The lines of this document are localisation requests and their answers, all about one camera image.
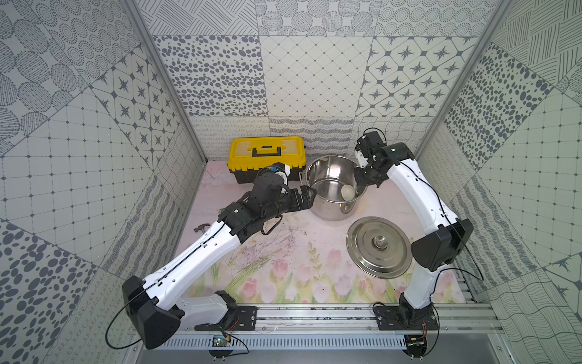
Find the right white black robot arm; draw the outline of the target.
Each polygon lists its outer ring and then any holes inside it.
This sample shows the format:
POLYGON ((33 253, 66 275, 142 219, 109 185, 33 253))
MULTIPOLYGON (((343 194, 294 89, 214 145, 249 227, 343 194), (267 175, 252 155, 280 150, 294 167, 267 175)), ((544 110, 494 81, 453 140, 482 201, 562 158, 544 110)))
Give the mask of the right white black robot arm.
POLYGON ((425 233, 411 245, 415 269, 399 301, 399 319, 410 326, 433 313, 433 295, 440 276, 455 269, 452 263, 466 247, 474 226, 468 219, 459 219, 441 200, 406 144, 387 145, 377 133, 370 133, 358 139, 355 151, 357 185, 379 187, 385 180, 394 182, 425 233))

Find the cream spoon with grey handle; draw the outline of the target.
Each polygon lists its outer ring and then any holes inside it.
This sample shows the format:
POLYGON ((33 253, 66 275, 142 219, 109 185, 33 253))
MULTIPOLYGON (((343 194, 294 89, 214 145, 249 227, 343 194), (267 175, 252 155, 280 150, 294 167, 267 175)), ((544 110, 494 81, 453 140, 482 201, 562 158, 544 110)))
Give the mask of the cream spoon with grey handle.
POLYGON ((341 188, 341 196, 344 201, 352 201, 356 198, 356 189, 349 184, 345 184, 341 188))

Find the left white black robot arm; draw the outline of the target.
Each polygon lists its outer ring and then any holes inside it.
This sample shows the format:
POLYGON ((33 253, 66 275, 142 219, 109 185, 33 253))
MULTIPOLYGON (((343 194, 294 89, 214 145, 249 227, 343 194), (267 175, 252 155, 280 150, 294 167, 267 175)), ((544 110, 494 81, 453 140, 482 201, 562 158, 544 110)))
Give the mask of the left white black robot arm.
POLYGON ((281 171, 268 168, 251 191, 227 206, 209 230, 178 257, 145 278, 131 276, 122 286, 123 311, 148 349, 160 347, 179 329, 225 332, 236 325, 239 308, 226 291, 186 298, 184 293, 217 261, 253 235, 266 235, 265 223, 288 212, 312 208, 316 189, 289 188, 281 171))

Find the stainless steel stock pot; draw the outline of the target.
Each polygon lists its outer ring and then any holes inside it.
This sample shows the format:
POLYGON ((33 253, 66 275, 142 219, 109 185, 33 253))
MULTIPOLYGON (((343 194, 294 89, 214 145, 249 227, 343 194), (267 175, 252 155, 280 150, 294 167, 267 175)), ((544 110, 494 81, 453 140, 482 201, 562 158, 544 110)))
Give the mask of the stainless steel stock pot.
POLYGON ((326 221, 342 221, 355 212, 367 189, 357 185, 354 177, 356 167, 357 164, 346 157, 330 155, 316 159, 300 171, 300 182, 317 191, 310 209, 313 214, 326 221), (341 196, 341 188, 345 184, 356 189, 356 198, 352 201, 344 201, 341 196))

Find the stainless steel pot lid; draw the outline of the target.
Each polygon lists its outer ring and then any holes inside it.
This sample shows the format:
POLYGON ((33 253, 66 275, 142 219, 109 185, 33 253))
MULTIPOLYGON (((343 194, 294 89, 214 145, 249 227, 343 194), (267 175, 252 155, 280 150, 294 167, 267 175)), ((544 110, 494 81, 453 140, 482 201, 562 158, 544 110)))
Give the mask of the stainless steel pot lid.
POLYGON ((409 238, 386 218, 368 216, 355 221, 346 236, 353 262, 376 278, 394 279, 412 264, 409 238))

